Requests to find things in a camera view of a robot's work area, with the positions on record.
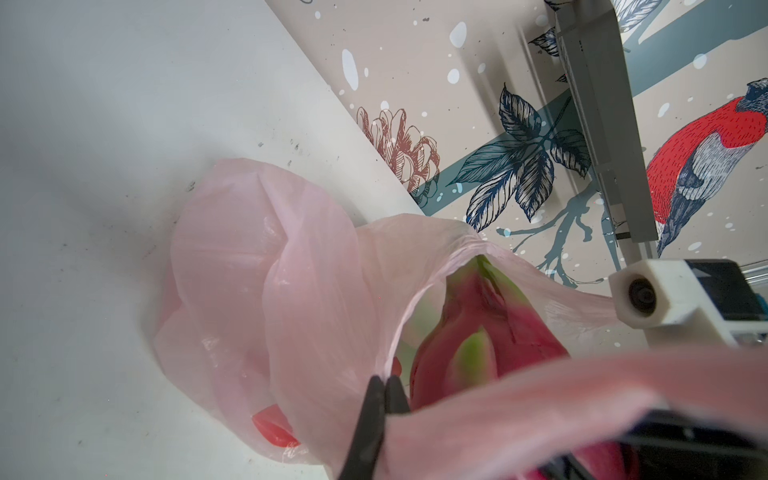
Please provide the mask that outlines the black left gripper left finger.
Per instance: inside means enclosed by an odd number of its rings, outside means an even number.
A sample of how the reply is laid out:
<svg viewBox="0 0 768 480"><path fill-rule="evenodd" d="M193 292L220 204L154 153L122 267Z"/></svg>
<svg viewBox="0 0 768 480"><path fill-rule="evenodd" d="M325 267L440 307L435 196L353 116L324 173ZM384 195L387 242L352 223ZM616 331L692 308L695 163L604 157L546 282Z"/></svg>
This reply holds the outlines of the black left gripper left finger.
<svg viewBox="0 0 768 480"><path fill-rule="evenodd" d="M371 480L384 439L387 388L380 376L369 380L339 480Z"/></svg>

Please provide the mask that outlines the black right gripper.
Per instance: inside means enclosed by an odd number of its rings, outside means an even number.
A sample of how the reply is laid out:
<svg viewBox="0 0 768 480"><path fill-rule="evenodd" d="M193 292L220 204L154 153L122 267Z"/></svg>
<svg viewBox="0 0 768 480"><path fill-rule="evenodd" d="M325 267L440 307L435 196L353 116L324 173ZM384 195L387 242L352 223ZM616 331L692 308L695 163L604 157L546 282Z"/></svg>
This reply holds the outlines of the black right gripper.
<svg viewBox="0 0 768 480"><path fill-rule="evenodd" d="M598 445L617 453L622 479L765 479L767 444L718 425L653 410Z"/></svg>

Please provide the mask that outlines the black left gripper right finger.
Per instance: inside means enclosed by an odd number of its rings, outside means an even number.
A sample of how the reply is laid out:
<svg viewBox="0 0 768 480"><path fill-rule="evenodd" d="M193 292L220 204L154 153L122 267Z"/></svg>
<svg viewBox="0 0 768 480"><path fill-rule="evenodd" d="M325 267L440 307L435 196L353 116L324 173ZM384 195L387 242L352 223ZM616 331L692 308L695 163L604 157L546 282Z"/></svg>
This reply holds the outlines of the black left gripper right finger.
<svg viewBox="0 0 768 480"><path fill-rule="evenodd" d="M408 395L398 376L390 376L385 383L385 413L402 415L411 412Z"/></svg>

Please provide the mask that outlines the pink plastic fruit bag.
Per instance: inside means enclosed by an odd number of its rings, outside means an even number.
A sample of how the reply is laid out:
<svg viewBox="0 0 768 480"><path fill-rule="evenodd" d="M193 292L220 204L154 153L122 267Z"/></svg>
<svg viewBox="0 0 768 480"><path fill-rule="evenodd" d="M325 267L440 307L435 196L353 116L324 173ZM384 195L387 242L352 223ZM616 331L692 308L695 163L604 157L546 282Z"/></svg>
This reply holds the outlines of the pink plastic fruit bag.
<svg viewBox="0 0 768 480"><path fill-rule="evenodd" d="M342 470L374 375L427 289L487 255L547 325L601 326L612 303L556 284L465 223L403 214L355 227L320 187L219 163L176 225L155 349L166 376L258 453ZM526 368L386 425L399 479L499 479L605 440L660 401L767 433L763 354L678 349Z"/></svg>

